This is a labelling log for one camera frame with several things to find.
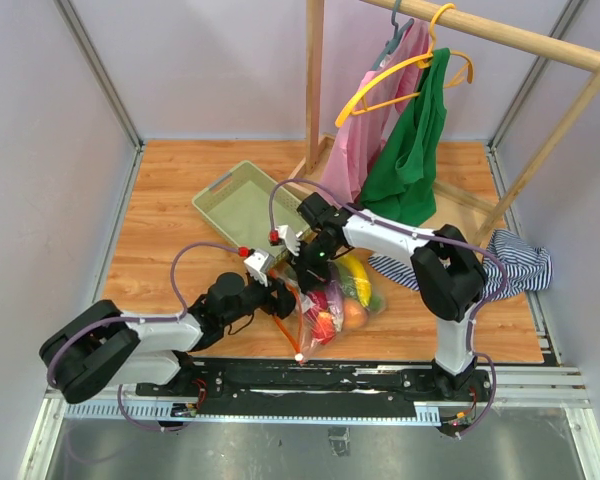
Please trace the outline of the fake purple eggplant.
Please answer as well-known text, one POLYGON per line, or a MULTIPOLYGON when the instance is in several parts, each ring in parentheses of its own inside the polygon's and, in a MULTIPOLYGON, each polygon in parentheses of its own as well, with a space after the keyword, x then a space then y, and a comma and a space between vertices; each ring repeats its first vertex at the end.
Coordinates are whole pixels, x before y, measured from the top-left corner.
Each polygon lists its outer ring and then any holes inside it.
POLYGON ((342 330, 343 322, 343 301, 344 297, 339 284, 339 277, 337 274, 332 273, 331 279, 325 287, 325 294, 327 295, 329 302, 329 311, 331 312, 334 320, 334 326, 337 332, 342 330))

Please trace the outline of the fake strawberry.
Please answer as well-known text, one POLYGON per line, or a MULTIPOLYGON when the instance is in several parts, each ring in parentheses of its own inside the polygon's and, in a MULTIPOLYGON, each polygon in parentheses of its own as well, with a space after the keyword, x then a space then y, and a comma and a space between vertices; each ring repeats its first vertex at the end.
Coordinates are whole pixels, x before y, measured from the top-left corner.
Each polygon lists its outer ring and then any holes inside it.
POLYGON ((329 312, 319 312, 311 328, 312 338, 321 345, 329 343, 337 334, 329 312))

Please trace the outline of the clear zip top bag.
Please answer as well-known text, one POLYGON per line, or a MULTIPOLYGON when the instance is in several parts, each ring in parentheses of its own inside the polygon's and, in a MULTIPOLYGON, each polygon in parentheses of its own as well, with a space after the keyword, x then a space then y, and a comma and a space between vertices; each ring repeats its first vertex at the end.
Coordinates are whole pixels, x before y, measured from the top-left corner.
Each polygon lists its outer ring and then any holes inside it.
POLYGON ((295 361, 304 364, 315 353, 344 334, 365 326, 386 309, 386 300, 373 285, 363 262, 349 253, 331 262, 330 280, 306 293, 300 291, 297 276, 286 266, 274 271, 296 300, 298 330, 287 339, 295 361))

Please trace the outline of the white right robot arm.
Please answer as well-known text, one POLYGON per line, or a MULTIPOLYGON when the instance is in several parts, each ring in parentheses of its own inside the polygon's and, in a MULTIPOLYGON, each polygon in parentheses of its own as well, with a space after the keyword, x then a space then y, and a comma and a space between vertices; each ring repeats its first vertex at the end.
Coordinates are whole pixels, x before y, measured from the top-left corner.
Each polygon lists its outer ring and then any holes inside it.
POLYGON ((474 320, 487 275, 461 232, 452 225, 438 230, 401 225, 368 209, 336 208, 313 193, 297 208, 314 233, 306 242, 276 229, 303 291, 330 279, 328 264, 343 248, 366 249, 410 266, 422 302, 436 318, 435 392, 454 400, 466 392, 477 363, 474 320))

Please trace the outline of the fake red apple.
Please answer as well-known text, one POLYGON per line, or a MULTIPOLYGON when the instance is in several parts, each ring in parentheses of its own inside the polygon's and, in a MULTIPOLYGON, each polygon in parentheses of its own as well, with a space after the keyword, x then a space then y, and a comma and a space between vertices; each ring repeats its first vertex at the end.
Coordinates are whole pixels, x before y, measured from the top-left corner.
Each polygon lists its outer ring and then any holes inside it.
POLYGON ((311 309, 318 312, 327 311, 329 302, 324 291, 314 290, 307 293, 308 299, 312 302, 311 309))

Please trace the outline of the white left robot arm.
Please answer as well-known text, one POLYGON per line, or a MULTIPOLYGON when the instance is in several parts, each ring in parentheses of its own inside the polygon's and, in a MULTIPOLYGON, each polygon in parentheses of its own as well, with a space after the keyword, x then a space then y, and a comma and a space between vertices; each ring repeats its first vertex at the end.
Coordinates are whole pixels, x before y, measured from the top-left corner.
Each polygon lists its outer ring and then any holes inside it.
POLYGON ((186 354, 208 349, 257 311, 283 319, 295 307, 283 281, 269 277, 263 285, 227 272, 178 317, 134 316, 100 300, 49 337, 39 356, 48 384, 69 404, 118 384, 154 384, 180 396, 194 383, 186 354))

